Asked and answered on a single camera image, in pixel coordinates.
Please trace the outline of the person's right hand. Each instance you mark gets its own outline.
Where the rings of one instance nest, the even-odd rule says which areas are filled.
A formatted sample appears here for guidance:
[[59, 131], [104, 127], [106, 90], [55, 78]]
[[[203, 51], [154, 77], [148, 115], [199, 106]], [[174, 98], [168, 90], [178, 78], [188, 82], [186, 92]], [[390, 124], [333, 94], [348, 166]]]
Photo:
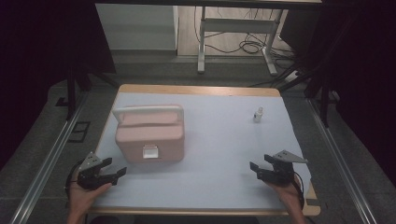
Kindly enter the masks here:
[[279, 200], [285, 205], [288, 214], [293, 218], [303, 218], [303, 210], [299, 199], [300, 181], [297, 177], [294, 177], [295, 187], [292, 183], [285, 187], [280, 187], [272, 183], [268, 183], [276, 193]]

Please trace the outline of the person's left hand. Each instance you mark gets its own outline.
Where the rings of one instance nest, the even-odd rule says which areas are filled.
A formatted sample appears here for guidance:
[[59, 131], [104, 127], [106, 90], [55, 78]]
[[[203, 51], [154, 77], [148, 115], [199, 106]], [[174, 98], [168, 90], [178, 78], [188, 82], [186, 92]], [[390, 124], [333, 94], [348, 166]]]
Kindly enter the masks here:
[[112, 185], [106, 183], [95, 190], [87, 190], [77, 183], [72, 183], [69, 190], [69, 214], [85, 215], [96, 198], [108, 191]]

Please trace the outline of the dark floor socket plate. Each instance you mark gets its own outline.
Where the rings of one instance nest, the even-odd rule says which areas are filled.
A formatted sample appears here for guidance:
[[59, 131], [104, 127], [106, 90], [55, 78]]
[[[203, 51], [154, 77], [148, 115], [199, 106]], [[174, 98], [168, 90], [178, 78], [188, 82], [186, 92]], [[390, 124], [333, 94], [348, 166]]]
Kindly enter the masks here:
[[91, 123], [89, 121], [78, 121], [70, 133], [67, 142], [68, 143], [83, 143], [90, 128]]

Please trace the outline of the pink storage box with handle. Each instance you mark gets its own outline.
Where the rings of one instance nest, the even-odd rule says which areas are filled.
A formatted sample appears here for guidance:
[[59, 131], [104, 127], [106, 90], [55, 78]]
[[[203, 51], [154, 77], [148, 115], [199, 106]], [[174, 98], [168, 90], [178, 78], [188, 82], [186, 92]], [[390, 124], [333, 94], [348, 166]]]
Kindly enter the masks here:
[[185, 125], [181, 105], [131, 105], [112, 110], [115, 141], [128, 162], [181, 161]]

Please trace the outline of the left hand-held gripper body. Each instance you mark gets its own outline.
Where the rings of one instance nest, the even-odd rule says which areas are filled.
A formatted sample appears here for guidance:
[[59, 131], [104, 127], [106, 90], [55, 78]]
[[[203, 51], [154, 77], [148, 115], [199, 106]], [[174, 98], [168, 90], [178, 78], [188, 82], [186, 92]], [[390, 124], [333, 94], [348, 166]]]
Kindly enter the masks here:
[[105, 177], [100, 175], [102, 159], [90, 152], [78, 167], [77, 183], [84, 189], [95, 190], [105, 184]]

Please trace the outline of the white cabinet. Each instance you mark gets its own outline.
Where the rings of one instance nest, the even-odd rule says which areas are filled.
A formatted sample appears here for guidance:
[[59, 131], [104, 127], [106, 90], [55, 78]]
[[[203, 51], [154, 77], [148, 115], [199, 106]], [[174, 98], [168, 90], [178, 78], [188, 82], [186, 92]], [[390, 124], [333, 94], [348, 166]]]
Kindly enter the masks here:
[[177, 49], [177, 7], [124, 4], [95, 6], [111, 49]]

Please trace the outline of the dark curtain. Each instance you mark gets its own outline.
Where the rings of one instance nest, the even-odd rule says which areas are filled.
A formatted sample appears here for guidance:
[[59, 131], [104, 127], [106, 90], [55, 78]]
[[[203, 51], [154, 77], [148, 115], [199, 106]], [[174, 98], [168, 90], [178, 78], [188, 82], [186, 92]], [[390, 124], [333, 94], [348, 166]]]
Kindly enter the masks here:
[[113, 73], [96, 0], [0, 0], [0, 169], [73, 73]]
[[324, 72], [339, 96], [337, 111], [396, 187], [396, 0], [323, 1], [354, 7], [291, 9], [281, 38], [311, 70], [355, 17]]

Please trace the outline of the silver floor rail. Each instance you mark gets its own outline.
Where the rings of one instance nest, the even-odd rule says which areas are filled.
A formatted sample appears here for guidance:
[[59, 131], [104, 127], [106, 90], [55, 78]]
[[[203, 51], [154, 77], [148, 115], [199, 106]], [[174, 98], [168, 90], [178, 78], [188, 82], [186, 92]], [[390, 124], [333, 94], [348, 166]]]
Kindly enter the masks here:
[[69, 120], [67, 120], [60, 131], [55, 143], [52, 145], [47, 157], [44, 159], [39, 170], [37, 171], [33, 181], [31, 182], [28, 190], [25, 192], [17, 207], [14, 215], [8, 224], [26, 224], [30, 215], [32, 214], [39, 196], [41, 195], [51, 172], [54, 169], [56, 162], [59, 160], [60, 155], [64, 150], [64, 146], [77, 123], [78, 117], [81, 113], [82, 107], [85, 105], [88, 93], [83, 92], [77, 101], [76, 110], [72, 113]]
[[347, 166], [347, 162], [345, 161], [337, 143], [335, 142], [330, 129], [326, 127], [324, 122], [321, 120], [318, 107], [315, 105], [315, 102], [312, 99], [307, 99], [306, 102], [324, 139], [326, 147], [334, 159], [335, 166], [337, 167], [337, 170], [346, 185], [346, 189], [353, 203], [355, 204], [363, 224], [377, 224], [372, 208], [363, 195], [363, 192], [351, 173], [349, 167]]

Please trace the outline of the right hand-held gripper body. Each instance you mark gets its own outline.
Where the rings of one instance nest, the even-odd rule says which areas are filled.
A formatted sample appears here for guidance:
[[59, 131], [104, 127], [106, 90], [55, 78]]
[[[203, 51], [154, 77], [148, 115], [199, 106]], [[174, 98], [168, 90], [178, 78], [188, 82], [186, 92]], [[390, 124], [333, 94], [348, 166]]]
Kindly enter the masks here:
[[294, 163], [308, 163], [307, 159], [297, 156], [287, 150], [282, 150], [272, 156], [276, 159], [276, 164], [271, 164], [273, 170], [265, 170], [263, 182], [269, 182], [275, 185], [288, 185], [294, 180]]

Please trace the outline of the white desk frame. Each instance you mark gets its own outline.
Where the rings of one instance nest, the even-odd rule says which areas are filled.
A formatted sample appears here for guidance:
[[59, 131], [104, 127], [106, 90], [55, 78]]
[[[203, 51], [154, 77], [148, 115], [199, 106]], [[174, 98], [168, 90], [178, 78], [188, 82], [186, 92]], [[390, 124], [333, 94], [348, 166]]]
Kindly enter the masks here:
[[283, 14], [282, 9], [275, 10], [273, 20], [259, 21], [253, 19], [216, 19], [205, 16], [205, 7], [202, 7], [201, 24], [199, 29], [198, 67], [197, 71], [202, 74], [205, 71], [205, 33], [245, 33], [268, 35], [267, 42], [262, 49], [262, 55], [271, 76], [277, 74], [275, 63], [271, 57], [271, 48], [276, 38], [276, 32]]

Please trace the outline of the black metal stand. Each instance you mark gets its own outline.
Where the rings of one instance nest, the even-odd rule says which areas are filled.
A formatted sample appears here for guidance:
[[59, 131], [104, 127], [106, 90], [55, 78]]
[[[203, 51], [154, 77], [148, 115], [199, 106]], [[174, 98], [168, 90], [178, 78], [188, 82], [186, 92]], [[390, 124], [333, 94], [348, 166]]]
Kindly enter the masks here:
[[324, 60], [318, 63], [314, 68], [308, 69], [292, 81], [276, 87], [279, 92], [286, 91], [298, 84], [308, 81], [304, 89], [304, 96], [311, 99], [320, 93], [319, 98], [319, 120], [325, 128], [329, 127], [328, 122], [328, 107], [330, 102], [330, 79], [329, 63]]
[[92, 83], [89, 78], [89, 74], [98, 77], [115, 89], [120, 87], [120, 84], [117, 81], [92, 65], [89, 65], [88, 63], [73, 63], [66, 73], [67, 95], [59, 98], [56, 104], [57, 106], [67, 107], [66, 120], [70, 120], [77, 111], [76, 86], [78, 86], [83, 92], [91, 90]]

